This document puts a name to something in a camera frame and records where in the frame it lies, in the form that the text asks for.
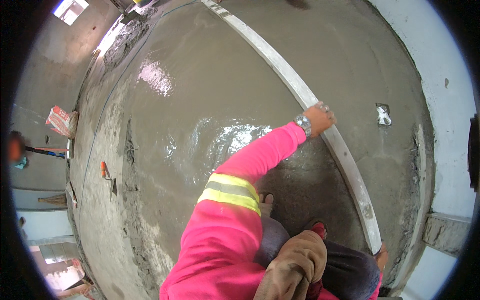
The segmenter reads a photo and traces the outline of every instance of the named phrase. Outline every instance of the orange object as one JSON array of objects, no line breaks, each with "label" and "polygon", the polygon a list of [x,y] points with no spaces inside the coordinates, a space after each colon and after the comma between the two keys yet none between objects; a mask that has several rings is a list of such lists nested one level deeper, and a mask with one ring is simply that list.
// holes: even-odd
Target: orange object
[{"label": "orange object", "polygon": [[102,178],[105,179],[105,176],[107,173],[107,164],[104,161],[102,161],[101,166],[102,166]]}]

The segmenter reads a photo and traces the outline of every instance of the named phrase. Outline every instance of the blue string line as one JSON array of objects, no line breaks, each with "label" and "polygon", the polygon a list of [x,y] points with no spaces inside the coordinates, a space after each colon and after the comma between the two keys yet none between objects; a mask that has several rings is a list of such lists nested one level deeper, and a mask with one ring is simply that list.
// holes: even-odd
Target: blue string line
[{"label": "blue string line", "polygon": [[181,7],[184,7],[184,6],[187,6],[189,4],[192,4],[194,2],[196,2],[197,0],[193,0],[192,2],[189,2],[187,4],[183,4],[179,7],[176,7],[174,9],[172,9],[171,11],[163,14],[160,16],[160,18],[158,18],[158,20],[155,21],[155,23],[153,24],[152,26],[152,30],[150,30],[150,32],[148,33],[146,39],[144,40],[144,42],[142,43],[142,45],[138,48],[137,52],[135,53],[135,55],[132,57],[132,59],[129,61],[129,63],[127,64],[127,66],[125,67],[125,69],[123,69],[123,72],[120,74],[120,77],[118,78],[117,82],[115,83],[115,85],[113,86],[112,90],[110,91],[107,99],[105,100],[105,104],[103,105],[103,108],[102,108],[102,112],[100,113],[100,117],[98,117],[98,122],[96,124],[96,128],[95,128],[95,132],[93,134],[93,141],[92,141],[92,146],[90,147],[90,153],[88,154],[88,159],[87,159],[87,165],[86,165],[86,168],[85,168],[85,175],[84,175],[84,182],[83,182],[83,185],[82,185],[82,197],[81,197],[81,201],[80,201],[80,207],[79,207],[79,211],[78,211],[78,237],[80,238],[80,224],[82,222],[82,204],[84,202],[84,190],[85,190],[85,180],[87,178],[87,171],[88,171],[88,164],[90,163],[90,156],[92,155],[92,150],[93,150],[93,145],[95,143],[95,138],[96,138],[96,132],[98,130],[98,127],[100,125],[100,120],[102,119],[102,115],[103,115],[103,111],[105,110],[105,107],[107,106],[107,103],[108,103],[108,100],[110,100],[110,96],[112,95],[113,91],[115,90],[115,88],[117,87],[117,84],[120,82],[120,79],[122,78],[123,74],[125,73],[125,71],[127,70],[127,68],[130,66],[131,62],[135,59],[135,57],[137,57],[137,54],[138,52],[140,52],[140,50],[143,48],[143,46],[145,45],[145,43],[147,42],[148,38],[150,37],[151,33],[153,32],[153,30],[155,29],[155,26],[156,24],[158,23],[158,21],[160,21],[161,18],[165,17],[166,15],[168,15],[169,13],[171,13],[172,11],[175,11]]}]

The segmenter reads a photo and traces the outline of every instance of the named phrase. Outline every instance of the brown cloth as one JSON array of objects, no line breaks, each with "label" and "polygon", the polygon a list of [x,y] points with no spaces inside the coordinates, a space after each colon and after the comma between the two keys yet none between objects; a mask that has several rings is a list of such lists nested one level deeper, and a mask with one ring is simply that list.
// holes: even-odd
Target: brown cloth
[{"label": "brown cloth", "polygon": [[327,263],[327,248],[313,231],[289,239],[268,265],[254,300],[305,300],[310,283],[318,282]]}]

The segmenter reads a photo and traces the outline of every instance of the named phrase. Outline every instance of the window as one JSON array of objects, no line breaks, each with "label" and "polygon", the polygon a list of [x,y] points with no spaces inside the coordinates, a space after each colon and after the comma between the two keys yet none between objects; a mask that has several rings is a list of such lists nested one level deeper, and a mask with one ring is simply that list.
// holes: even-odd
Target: window
[{"label": "window", "polygon": [[85,0],[63,0],[53,14],[68,25],[72,25],[87,6]]}]

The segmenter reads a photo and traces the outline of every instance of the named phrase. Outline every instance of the wristwatch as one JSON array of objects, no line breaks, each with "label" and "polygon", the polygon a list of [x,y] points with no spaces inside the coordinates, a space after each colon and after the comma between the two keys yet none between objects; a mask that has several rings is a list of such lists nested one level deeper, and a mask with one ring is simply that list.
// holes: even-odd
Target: wristwatch
[{"label": "wristwatch", "polygon": [[295,122],[295,124],[302,127],[303,131],[305,131],[305,135],[307,136],[307,138],[309,138],[312,133],[312,125],[310,124],[310,120],[304,115],[299,114],[295,117],[295,120],[293,121]]}]

